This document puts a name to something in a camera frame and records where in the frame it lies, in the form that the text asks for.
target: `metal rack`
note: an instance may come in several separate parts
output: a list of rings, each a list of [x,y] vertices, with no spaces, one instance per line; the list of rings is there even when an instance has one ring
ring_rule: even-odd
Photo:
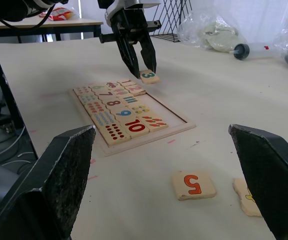
[[[162,27],[153,32],[152,36],[172,41],[179,42],[177,29],[191,11],[191,0],[163,0],[164,6],[161,9],[159,5],[155,11],[153,20],[160,20]]]

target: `green number 3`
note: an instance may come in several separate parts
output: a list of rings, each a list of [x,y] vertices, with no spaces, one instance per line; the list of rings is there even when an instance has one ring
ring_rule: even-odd
[[[151,72],[151,73],[149,73],[149,74],[147,74],[147,75],[146,75],[145,73],[142,74],[142,77],[143,77],[143,78],[146,78],[146,79],[148,79],[148,78],[150,78],[150,77],[154,77],[154,76],[155,76],[155,74],[154,74],[153,72]]]

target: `wooden table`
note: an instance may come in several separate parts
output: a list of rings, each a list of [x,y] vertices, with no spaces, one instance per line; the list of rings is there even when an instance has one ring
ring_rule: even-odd
[[[22,29],[32,28],[37,25],[42,20],[41,17],[34,16],[30,18],[25,18],[20,22],[8,22],[9,24]],[[38,29],[33,31],[17,31],[8,28],[3,23],[0,22],[0,37],[16,37],[16,36],[29,36],[29,35],[46,35],[55,34],[56,40],[61,40],[61,34],[71,34],[71,33],[85,33],[93,32],[94,37],[99,37],[101,34],[101,25],[103,22],[90,20],[90,19],[69,19],[65,21],[51,21],[46,20],[46,22]],[[16,128],[21,128],[23,126],[22,118],[18,112],[17,106],[14,102],[12,93],[3,78],[3,72],[0,66],[0,87],[3,91],[7,107],[10,111],[12,120]]]
[[[280,60],[238,61],[181,43],[152,42],[161,83],[145,88],[197,127],[109,157],[96,137],[89,177],[97,177],[87,182],[73,240],[274,239],[262,218],[240,208],[232,183],[243,173],[228,128],[241,124],[288,141],[288,67]],[[136,52],[144,70],[138,45]],[[68,89],[139,81],[116,43],[98,39],[0,44],[0,63],[39,156],[54,136],[85,125]],[[171,175],[195,170],[210,173],[217,195],[178,201]]]

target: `wooden puzzle tile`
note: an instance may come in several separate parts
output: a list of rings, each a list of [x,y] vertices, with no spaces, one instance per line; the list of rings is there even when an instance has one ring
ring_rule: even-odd
[[[90,118],[98,128],[116,123],[114,116],[108,110],[94,113]]]
[[[252,197],[248,185],[244,178],[235,178],[233,188],[239,195],[240,207],[247,216],[261,217],[261,212]]]
[[[87,86],[81,86],[73,89],[77,96],[83,94],[92,94],[92,91]]]
[[[211,178],[206,171],[178,171],[172,176],[178,200],[207,199],[216,195]]]
[[[105,85],[109,90],[121,88],[118,82],[106,82]]]
[[[156,132],[159,130],[167,129],[169,125],[156,114],[140,114],[136,116],[150,132]]]
[[[99,98],[94,93],[80,95],[78,96],[78,99],[83,105],[96,102],[96,101],[100,101]]]
[[[161,79],[151,70],[140,71],[140,79],[144,84],[160,83]]]
[[[120,125],[126,129],[127,134],[132,139],[149,134],[150,130],[138,119],[129,117],[120,122]]]
[[[140,96],[146,94],[144,88],[142,88],[139,85],[126,86],[125,89],[127,89],[129,93],[133,94],[134,96]]]
[[[100,100],[116,98],[116,96],[113,94],[113,92],[111,90],[108,90],[108,89],[102,90],[102,91],[97,91],[97,92],[95,92],[95,95]]]
[[[118,81],[118,83],[119,83],[121,86],[123,86],[123,87],[131,86],[131,85],[136,85],[136,82],[132,81],[131,79]]]
[[[137,104],[140,104],[141,102],[135,97],[133,96],[132,94],[126,94],[126,95],[123,95],[123,96],[119,96],[118,97],[119,99],[122,100],[122,102],[126,105],[126,106],[129,106],[131,104],[134,104],[134,103],[137,103]]]
[[[152,111],[151,109],[149,109],[148,106],[146,106],[143,103],[133,103],[133,104],[129,104],[127,106],[129,109],[132,110],[132,112],[136,115],[136,116],[140,116],[143,114],[149,114],[149,115],[156,115],[156,113],[154,111]]]
[[[118,109],[125,107],[125,104],[119,98],[109,98],[102,101],[107,109]]]
[[[114,115],[115,119],[119,121],[121,124],[129,121],[129,119],[135,119],[136,115],[128,108],[114,108],[110,110],[110,113]]]
[[[111,91],[113,92],[113,94],[115,94],[115,96],[116,96],[117,98],[120,98],[120,97],[122,97],[122,96],[126,96],[126,95],[130,94],[129,91],[126,90],[124,87],[119,87],[119,88],[111,89]]]
[[[131,136],[128,135],[126,130],[118,123],[105,125],[99,129],[99,132],[109,146],[131,140]]]
[[[92,89],[94,93],[108,90],[105,83],[91,84],[89,88]]]
[[[107,108],[101,101],[89,102],[84,105],[88,115],[92,116],[93,114],[107,111]]]

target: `wooden puzzle board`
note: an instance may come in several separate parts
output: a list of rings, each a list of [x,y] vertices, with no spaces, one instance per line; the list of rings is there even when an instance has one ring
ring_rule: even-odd
[[[70,96],[72,97],[78,111],[83,117],[85,123],[87,125],[94,125],[91,117],[87,113],[86,109],[80,102],[79,98],[75,94],[74,90],[69,91]],[[102,148],[105,156],[110,156],[113,154],[117,154],[132,148],[136,148],[138,146],[148,144],[154,142],[156,140],[160,140],[169,136],[172,136],[177,133],[181,133],[183,131],[192,129],[196,127],[196,124],[190,121],[186,116],[182,115],[178,111],[172,109],[170,106],[161,102],[157,97],[145,93],[140,96],[136,96],[138,100],[147,105],[151,110],[158,113],[158,115],[165,120],[168,124],[168,128],[162,129],[156,132],[149,132],[149,134],[140,136],[137,138],[132,138],[131,140],[119,143],[117,145],[109,146],[104,140],[101,133],[96,129],[97,132],[97,143]]]

